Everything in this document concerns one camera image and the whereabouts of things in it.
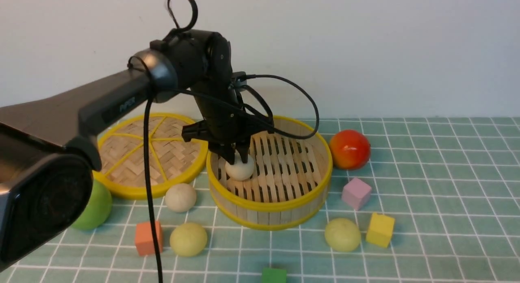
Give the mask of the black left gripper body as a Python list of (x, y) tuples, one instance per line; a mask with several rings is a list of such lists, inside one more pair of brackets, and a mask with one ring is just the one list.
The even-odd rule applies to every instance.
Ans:
[(203, 119), (182, 128), (185, 142), (199, 139), (233, 146), (240, 141), (249, 141), (252, 135), (261, 131), (271, 132), (273, 113), (266, 101), (248, 84), (243, 86), (265, 109), (266, 114), (262, 114), (243, 102), (241, 92), (231, 88), (230, 83), (203, 80), (191, 87)]

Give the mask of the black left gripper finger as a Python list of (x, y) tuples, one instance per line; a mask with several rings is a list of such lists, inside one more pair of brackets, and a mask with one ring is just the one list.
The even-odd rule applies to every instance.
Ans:
[(232, 144), (208, 143), (208, 149), (223, 158), (228, 164), (234, 165), (235, 149)]
[(236, 151), (239, 153), (243, 164), (247, 164), (249, 160), (249, 141), (238, 141), (236, 143)]

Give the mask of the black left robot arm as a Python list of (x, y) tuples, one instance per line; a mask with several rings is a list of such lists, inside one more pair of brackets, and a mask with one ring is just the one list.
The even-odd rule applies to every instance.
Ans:
[(234, 81), (229, 41), (213, 31), (172, 29), (137, 52), (126, 70), (38, 101), (1, 108), (1, 270), (46, 244), (84, 211), (93, 171), (102, 169), (97, 137), (151, 99), (188, 90), (203, 120), (184, 141), (208, 142), (227, 161), (245, 156), (252, 135), (272, 132), (272, 116), (247, 114)]

